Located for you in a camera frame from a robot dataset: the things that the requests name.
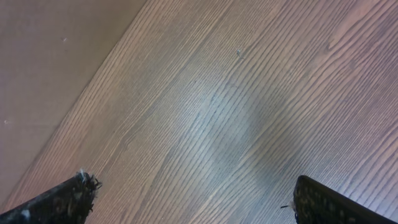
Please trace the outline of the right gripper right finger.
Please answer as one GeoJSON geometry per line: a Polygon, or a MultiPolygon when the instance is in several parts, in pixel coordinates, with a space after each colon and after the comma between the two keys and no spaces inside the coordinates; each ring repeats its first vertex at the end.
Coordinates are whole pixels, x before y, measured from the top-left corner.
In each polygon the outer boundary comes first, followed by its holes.
{"type": "Polygon", "coordinates": [[[293,201],[297,224],[397,224],[306,175],[297,178],[293,201]]]}

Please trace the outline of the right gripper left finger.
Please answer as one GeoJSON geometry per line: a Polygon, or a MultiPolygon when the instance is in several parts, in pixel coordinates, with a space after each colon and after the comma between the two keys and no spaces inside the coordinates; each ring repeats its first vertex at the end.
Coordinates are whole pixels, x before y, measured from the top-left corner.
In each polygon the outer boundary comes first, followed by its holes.
{"type": "Polygon", "coordinates": [[[84,224],[102,183],[84,171],[1,214],[1,224],[84,224]]]}

